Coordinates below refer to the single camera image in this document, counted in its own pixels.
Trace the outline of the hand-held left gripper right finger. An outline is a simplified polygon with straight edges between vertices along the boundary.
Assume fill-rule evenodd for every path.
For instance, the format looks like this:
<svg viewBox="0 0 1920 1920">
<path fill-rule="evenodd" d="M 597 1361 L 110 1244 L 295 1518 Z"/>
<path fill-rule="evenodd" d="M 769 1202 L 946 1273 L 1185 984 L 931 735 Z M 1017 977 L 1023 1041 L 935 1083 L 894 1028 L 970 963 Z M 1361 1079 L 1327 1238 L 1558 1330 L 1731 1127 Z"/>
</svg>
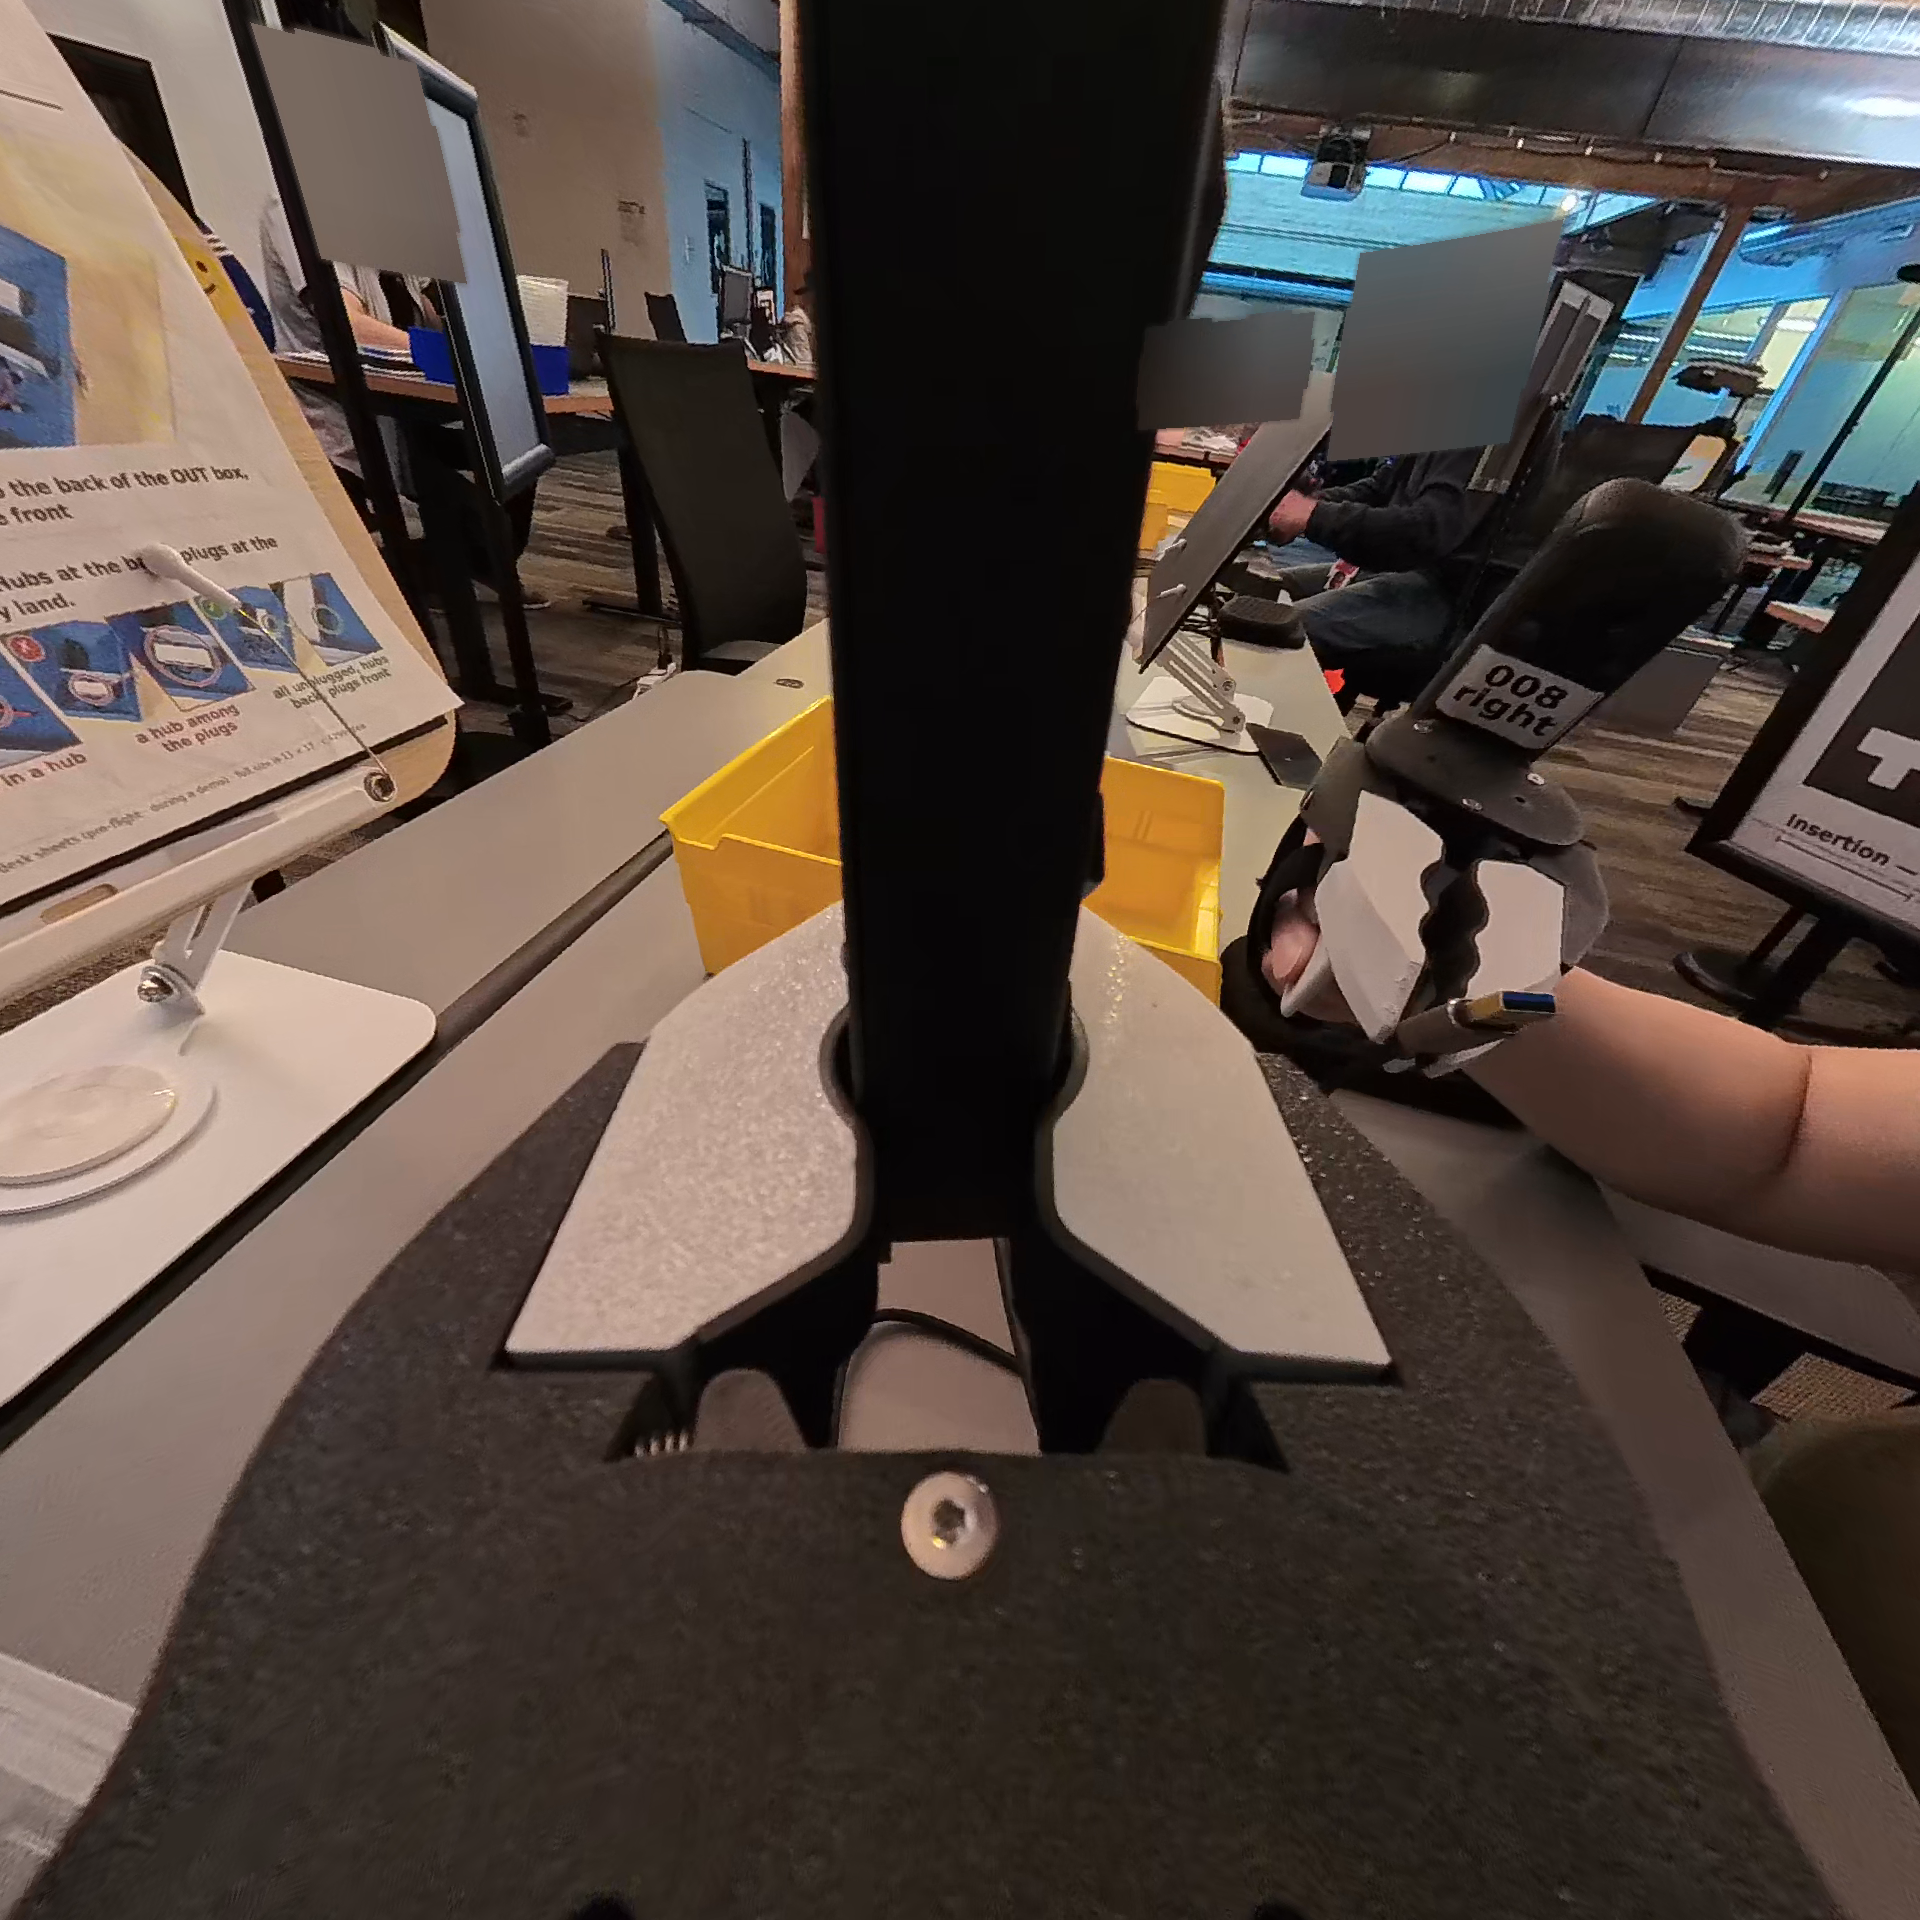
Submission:
<svg viewBox="0 0 1920 1920">
<path fill-rule="evenodd" d="M 1385 1382 L 1391 1354 L 1253 1041 L 1087 908 L 1072 1041 L 1039 1147 L 1053 1243 L 1226 1378 Z"/>
</svg>

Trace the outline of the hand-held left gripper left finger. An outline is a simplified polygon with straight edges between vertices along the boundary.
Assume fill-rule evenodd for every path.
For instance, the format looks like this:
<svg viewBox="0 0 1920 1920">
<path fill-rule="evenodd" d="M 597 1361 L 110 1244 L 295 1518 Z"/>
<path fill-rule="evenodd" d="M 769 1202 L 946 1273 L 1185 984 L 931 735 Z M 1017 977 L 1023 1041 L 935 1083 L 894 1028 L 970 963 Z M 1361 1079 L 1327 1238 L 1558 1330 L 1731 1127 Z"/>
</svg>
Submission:
<svg viewBox="0 0 1920 1920">
<path fill-rule="evenodd" d="M 653 1025 L 508 1361 L 690 1361 L 860 1244 L 860 1135 L 833 1086 L 846 1006 L 846 915 L 828 903 Z"/>
</svg>

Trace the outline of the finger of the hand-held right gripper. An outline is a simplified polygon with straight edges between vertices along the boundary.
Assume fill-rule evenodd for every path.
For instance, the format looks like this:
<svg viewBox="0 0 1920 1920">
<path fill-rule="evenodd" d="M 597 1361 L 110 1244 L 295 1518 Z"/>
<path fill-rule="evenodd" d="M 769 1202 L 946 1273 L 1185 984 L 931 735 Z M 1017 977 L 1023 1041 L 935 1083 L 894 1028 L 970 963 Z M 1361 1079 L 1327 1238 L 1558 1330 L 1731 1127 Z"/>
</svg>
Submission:
<svg viewBox="0 0 1920 1920">
<path fill-rule="evenodd" d="M 1558 1014 L 1564 885 L 1523 860 L 1473 860 L 1429 929 L 1429 970 L 1385 1068 L 1452 1072 Z"/>
<path fill-rule="evenodd" d="M 1429 970 L 1433 872 L 1445 872 L 1440 832 L 1391 797 L 1361 794 L 1348 854 L 1318 876 L 1318 990 L 1371 1041 L 1397 1035 Z"/>
</svg>

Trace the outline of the yellow plastic bin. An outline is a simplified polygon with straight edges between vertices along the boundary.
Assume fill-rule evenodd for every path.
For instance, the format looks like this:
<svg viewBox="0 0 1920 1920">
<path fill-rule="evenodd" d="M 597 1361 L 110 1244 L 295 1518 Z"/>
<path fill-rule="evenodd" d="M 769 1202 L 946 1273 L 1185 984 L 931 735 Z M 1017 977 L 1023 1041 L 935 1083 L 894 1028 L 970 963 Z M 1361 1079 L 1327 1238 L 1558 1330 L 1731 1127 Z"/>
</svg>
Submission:
<svg viewBox="0 0 1920 1920">
<path fill-rule="evenodd" d="M 1216 1004 L 1226 787 L 1108 754 L 1101 812 L 1105 872 L 1087 911 Z M 840 903 L 833 698 L 735 754 L 660 825 L 709 977 Z"/>
</svg>

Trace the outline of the long black usb hub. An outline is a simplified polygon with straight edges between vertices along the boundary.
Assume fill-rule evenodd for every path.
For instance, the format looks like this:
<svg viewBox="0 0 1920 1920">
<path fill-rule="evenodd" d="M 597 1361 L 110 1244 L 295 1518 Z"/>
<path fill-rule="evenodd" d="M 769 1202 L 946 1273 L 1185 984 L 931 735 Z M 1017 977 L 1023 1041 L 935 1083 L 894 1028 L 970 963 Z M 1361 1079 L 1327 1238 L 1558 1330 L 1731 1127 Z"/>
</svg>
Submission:
<svg viewBox="0 0 1920 1920">
<path fill-rule="evenodd" d="M 1226 2 L 799 2 L 852 1096 L 894 1243 L 1032 1213 Z"/>
</svg>

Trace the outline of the person's right forearm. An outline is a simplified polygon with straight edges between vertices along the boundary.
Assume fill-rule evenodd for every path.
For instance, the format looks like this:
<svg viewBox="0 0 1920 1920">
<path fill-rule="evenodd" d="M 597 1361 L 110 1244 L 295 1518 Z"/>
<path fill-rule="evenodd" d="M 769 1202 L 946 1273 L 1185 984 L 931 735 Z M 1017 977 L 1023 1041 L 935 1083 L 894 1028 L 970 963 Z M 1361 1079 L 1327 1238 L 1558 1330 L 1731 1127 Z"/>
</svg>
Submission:
<svg viewBox="0 0 1920 1920">
<path fill-rule="evenodd" d="M 1798 1046 L 1574 970 L 1465 1068 L 1601 1185 L 1755 1244 L 1918 1277 L 1918 1053 Z"/>
</svg>

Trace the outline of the person's right hand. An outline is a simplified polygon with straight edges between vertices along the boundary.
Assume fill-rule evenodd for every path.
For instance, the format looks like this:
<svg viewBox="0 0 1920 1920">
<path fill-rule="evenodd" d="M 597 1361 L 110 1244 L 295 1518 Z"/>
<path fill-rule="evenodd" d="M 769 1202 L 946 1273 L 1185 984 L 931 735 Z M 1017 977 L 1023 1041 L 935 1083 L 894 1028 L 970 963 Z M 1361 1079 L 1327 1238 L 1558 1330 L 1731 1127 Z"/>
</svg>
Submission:
<svg viewBox="0 0 1920 1920">
<path fill-rule="evenodd" d="M 1357 815 L 1353 779 L 1307 794 L 1267 860 L 1250 936 L 1262 986 L 1285 1012 L 1371 1028 L 1366 951 L 1376 908 L 1353 857 Z"/>
</svg>

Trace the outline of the white tilted board stand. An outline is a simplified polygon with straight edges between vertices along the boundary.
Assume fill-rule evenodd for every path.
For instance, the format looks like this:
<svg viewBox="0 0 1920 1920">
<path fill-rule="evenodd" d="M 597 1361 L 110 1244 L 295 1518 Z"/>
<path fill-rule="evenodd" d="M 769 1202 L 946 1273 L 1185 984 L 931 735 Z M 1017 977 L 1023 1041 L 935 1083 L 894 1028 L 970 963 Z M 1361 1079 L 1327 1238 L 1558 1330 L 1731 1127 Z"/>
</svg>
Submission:
<svg viewBox="0 0 1920 1920">
<path fill-rule="evenodd" d="M 1270 703 L 1257 698 L 1257 714 L 1243 709 L 1237 686 L 1208 636 L 1177 631 L 1152 661 L 1141 650 L 1141 692 L 1122 716 L 1131 728 L 1197 749 L 1260 754 L 1257 723 L 1270 716 Z"/>
</svg>

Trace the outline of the black and white marker sign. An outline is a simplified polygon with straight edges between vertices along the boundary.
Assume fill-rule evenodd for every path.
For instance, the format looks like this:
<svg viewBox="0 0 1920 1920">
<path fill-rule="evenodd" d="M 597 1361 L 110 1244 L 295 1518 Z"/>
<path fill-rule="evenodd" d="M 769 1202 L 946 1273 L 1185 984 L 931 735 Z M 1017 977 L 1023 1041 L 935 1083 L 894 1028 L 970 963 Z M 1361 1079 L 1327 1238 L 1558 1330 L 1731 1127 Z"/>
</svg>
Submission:
<svg viewBox="0 0 1920 1920">
<path fill-rule="evenodd" d="M 1918 949 L 1918 496 L 1812 636 L 1689 854 L 1883 949 Z"/>
</svg>

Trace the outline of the black tilted board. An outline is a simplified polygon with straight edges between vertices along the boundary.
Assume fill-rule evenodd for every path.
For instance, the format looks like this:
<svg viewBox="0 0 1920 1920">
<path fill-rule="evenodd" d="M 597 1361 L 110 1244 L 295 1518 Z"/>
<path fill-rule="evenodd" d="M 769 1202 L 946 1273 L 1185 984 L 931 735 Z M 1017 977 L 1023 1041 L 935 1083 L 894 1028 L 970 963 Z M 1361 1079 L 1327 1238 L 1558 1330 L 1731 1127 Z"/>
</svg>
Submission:
<svg viewBox="0 0 1920 1920">
<path fill-rule="evenodd" d="M 1138 667 L 1152 671 L 1202 591 L 1257 534 L 1267 513 L 1281 502 L 1290 484 L 1307 468 L 1312 456 L 1332 430 L 1332 389 L 1318 382 L 1299 418 L 1262 422 L 1253 439 L 1220 472 L 1214 494 L 1185 521 L 1185 530 L 1170 542 L 1148 573 L 1141 610 Z"/>
</svg>

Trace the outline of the tall black display board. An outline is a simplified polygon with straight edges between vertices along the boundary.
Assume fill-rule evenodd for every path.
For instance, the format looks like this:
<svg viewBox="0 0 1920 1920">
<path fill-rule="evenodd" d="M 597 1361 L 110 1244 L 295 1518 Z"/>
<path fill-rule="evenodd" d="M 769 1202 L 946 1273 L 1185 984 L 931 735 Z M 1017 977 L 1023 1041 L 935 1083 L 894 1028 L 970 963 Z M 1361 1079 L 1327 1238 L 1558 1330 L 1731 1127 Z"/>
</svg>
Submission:
<svg viewBox="0 0 1920 1920">
<path fill-rule="evenodd" d="M 1492 444 L 1473 472 L 1473 494 L 1506 496 L 1530 472 L 1544 432 L 1574 396 L 1580 372 L 1614 318 L 1614 302 L 1564 278 L 1544 318 L 1531 368 L 1523 383 L 1514 428 L 1506 444 Z"/>
</svg>

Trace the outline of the white stand base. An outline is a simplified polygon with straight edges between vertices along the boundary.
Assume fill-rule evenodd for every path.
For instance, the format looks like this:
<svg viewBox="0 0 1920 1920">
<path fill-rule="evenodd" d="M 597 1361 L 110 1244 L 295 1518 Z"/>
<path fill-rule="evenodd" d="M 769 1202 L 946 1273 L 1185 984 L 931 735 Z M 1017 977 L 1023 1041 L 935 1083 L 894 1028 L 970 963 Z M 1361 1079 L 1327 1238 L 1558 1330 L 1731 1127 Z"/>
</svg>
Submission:
<svg viewBox="0 0 1920 1920">
<path fill-rule="evenodd" d="M 416 995 L 236 953 L 241 904 L 5 1030 L 5 1408 L 438 1035 Z"/>
</svg>

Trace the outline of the wooden sheet board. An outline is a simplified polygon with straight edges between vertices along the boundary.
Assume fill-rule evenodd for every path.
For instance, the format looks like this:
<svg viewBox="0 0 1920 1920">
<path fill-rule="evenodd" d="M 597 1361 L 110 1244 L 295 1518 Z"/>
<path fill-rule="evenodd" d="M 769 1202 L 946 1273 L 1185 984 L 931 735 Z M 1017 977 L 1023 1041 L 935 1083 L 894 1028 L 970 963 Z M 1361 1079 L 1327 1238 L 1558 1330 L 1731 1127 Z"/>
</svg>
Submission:
<svg viewBox="0 0 1920 1920">
<path fill-rule="evenodd" d="M 400 636 L 428 661 L 428 667 L 445 686 L 440 657 L 438 657 L 432 636 L 420 631 L 420 620 L 410 610 L 403 587 L 395 583 L 395 573 L 381 557 L 381 544 L 371 530 L 367 513 L 353 502 L 350 491 L 344 487 L 335 468 L 326 461 L 326 446 L 316 438 L 316 430 L 313 430 L 313 422 L 301 408 L 301 396 L 290 389 L 290 382 L 285 378 L 285 372 L 269 355 L 268 341 L 258 339 L 255 323 L 241 309 L 236 278 L 229 277 L 229 266 L 236 266 L 236 262 L 229 262 L 229 256 L 216 253 L 212 232 L 205 232 L 192 221 L 192 213 L 185 213 L 185 207 L 170 192 L 170 185 L 128 143 L 122 143 L 122 154 L 130 156 L 133 174 L 150 192 L 150 199 L 158 207 L 158 218 L 170 224 L 178 253 L 185 256 L 185 262 L 201 277 L 208 302 L 213 303 L 213 312 L 221 313 L 221 323 L 231 336 L 231 341 L 237 346 L 252 383 L 258 389 L 268 408 L 273 414 L 289 452 L 298 459 L 298 465 L 309 478 L 309 491 L 323 502 L 323 512 L 326 512 L 328 526 L 335 528 L 347 557 L 367 578 L 374 601 L 395 624 Z M 440 779 L 445 769 L 452 765 L 454 744 L 458 744 L 458 723 L 454 723 L 452 714 L 440 716 L 428 735 L 400 744 L 400 758 L 395 758 L 395 765 L 400 765 L 395 769 L 400 797 L 391 803 L 386 803 L 386 812 L 374 825 L 381 825 L 381 828 L 391 825 L 395 812 L 403 803 L 420 800 L 435 787 L 435 779 Z M 313 842 L 309 851 L 301 851 L 295 857 L 285 857 L 276 867 L 269 867 L 269 873 L 258 873 L 252 881 L 249 904 L 280 896 L 290 876 L 301 876 L 309 872 L 306 864 L 313 864 L 313 860 L 326 864 L 332 857 L 344 857 L 367 832 L 371 828 L 344 828 L 335 838 Z"/>
</svg>

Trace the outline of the person's olive pants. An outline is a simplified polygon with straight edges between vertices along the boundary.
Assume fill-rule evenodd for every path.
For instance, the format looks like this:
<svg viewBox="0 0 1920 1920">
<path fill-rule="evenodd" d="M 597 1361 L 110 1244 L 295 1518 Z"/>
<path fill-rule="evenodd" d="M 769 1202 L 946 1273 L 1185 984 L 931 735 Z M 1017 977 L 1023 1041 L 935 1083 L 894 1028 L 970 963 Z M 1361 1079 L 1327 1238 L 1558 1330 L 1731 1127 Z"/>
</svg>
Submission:
<svg viewBox="0 0 1920 1920">
<path fill-rule="evenodd" d="M 1749 1477 L 1839 1652 L 1918 1674 L 1918 1406 L 1780 1423 Z"/>
</svg>

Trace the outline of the black office chair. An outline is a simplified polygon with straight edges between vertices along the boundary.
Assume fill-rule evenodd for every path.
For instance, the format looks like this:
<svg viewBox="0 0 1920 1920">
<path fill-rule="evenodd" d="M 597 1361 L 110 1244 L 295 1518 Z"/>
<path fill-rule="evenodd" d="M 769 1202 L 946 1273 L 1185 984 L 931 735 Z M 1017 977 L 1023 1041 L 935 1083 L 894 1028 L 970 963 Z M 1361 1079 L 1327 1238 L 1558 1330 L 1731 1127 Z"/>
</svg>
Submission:
<svg viewBox="0 0 1920 1920">
<path fill-rule="evenodd" d="M 745 675 L 805 631 L 805 544 L 741 341 L 597 336 L 659 528 L 685 671 Z"/>
</svg>

